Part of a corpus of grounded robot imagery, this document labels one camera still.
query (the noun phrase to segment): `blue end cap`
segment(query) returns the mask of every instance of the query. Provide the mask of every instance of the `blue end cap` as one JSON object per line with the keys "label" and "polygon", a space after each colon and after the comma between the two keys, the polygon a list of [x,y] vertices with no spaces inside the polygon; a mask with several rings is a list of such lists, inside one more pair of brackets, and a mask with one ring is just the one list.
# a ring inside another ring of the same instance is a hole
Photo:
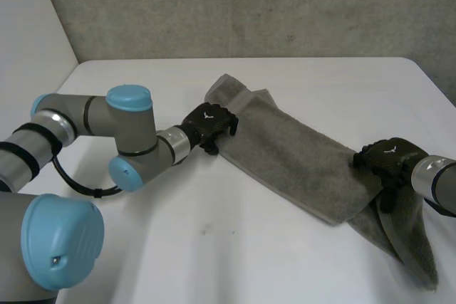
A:
{"label": "blue end cap", "polygon": [[119,85],[106,95],[109,106],[126,112],[142,112],[152,108],[150,91],[141,85]]}
{"label": "blue end cap", "polygon": [[38,96],[35,101],[33,102],[33,105],[31,106],[31,110],[30,110],[30,117],[33,117],[36,113],[36,108],[38,108],[38,105],[40,104],[40,102],[48,95],[50,95],[52,93],[49,93],[49,94],[43,94],[43,95],[40,95]]}
{"label": "blue end cap", "polygon": [[126,192],[135,192],[144,185],[143,179],[136,169],[120,157],[111,159],[108,170],[115,185]]}
{"label": "blue end cap", "polygon": [[89,201],[40,195],[22,221],[21,249],[27,271],[46,290],[79,284],[92,271],[104,236],[103,217]]}

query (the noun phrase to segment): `table surface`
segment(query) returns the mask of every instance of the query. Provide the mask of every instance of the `table surface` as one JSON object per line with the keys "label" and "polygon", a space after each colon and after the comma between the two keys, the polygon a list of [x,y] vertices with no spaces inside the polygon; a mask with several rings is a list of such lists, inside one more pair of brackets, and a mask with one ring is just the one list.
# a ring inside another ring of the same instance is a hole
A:
{"label": "table surface", "polygon": [[[156,125],[179,123],[224,73],[267,88],[284,112],[354,150],[403,137],[456,158],[456,109],[403,58],[233,58],[91,61],[60,93],[105,95],[136,83]],[[107,186],[112,139],[80,137],[62,151],[76,180]],[[79,197],[51,165],[23,192]],[[58,303],[453,303],[456,221],[423,207],[440,284],[424,291],[349,225],[327,226],[222,157],[196,149],[136,194],[96,200],[105,243],[91,275]]]}

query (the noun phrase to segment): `gray towel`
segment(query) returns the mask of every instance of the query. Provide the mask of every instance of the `gray towel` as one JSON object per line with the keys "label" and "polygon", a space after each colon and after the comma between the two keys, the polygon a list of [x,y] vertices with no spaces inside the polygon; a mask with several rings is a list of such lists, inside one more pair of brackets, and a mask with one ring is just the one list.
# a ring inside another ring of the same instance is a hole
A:
{"label": "gray towel", "polygon": [[219,141],[224,158],[328,224],[348,221],[401,260],[426,288],[435,289],[437,272],[421,217],[422,200],[413,190],[400,196],[400,213],[379,214],[379,178],[352,168],[353,150],[280,111],[267,90],[251,92],[223,75],[205,101],[239,117],[236,136]]}

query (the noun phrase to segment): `robotic arm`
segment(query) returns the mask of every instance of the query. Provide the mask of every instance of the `robotic arm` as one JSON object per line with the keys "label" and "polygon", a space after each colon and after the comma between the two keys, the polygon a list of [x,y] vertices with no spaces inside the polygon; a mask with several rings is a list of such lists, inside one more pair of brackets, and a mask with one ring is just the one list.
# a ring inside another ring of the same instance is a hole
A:
{"label": "robotic arm", "polygon": [[150,92],[139,85],[115,87],[105,97],[43,95],[31,114],[30,122],[0,142],[2,303],[54,303],[60,289],[88,276],[101,252],[104,225],[95,205],[17,194],[57,160],[62,147],[80,135],[113,137],[118,156],[108,170],[114,190],[135,192],[183,162],[196,145],[217,154],[217,137],[226,130],[234,135],[238,123],[228,110],[204,103],[179,125],[156,133]]}
{"label": "robotic arm", "polygon": [[368,167],[381,178],[380,210],[394,210],[395,195],[410,185],[439,214],[456,217],[456,161],[428,155],[411,142],[392,138],[363,147],[353,156],[354,167]]}

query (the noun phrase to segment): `gray wall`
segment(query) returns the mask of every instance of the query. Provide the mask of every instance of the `gray wall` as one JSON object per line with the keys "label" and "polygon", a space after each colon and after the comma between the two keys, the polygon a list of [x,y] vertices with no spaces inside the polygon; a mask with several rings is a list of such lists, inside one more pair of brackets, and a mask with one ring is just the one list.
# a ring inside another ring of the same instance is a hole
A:
{"label": "gray wall", "polygon": [[52,0],[80,62],[402,56],[456,103],[456,0]]}

